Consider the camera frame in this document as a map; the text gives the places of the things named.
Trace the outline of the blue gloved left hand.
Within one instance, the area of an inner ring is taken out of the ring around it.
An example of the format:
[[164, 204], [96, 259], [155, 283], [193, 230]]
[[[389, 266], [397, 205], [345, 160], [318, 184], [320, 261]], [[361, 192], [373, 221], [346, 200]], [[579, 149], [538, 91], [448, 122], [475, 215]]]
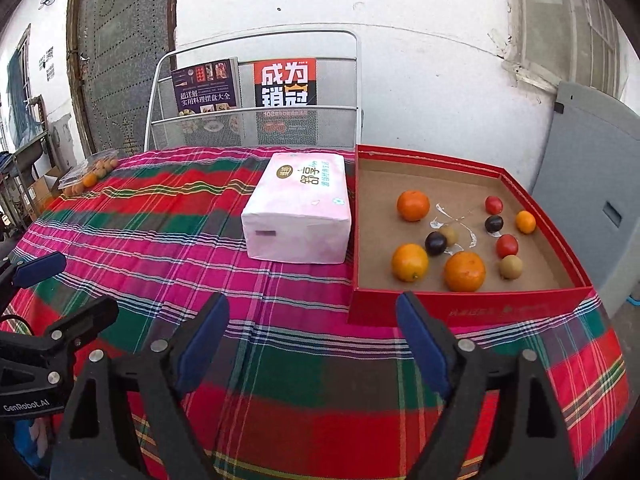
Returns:
[[43, 417], [18, 420], [14, 424], [13, 443], [27, 465], [40, 472], [49, 470], [49, 433]]

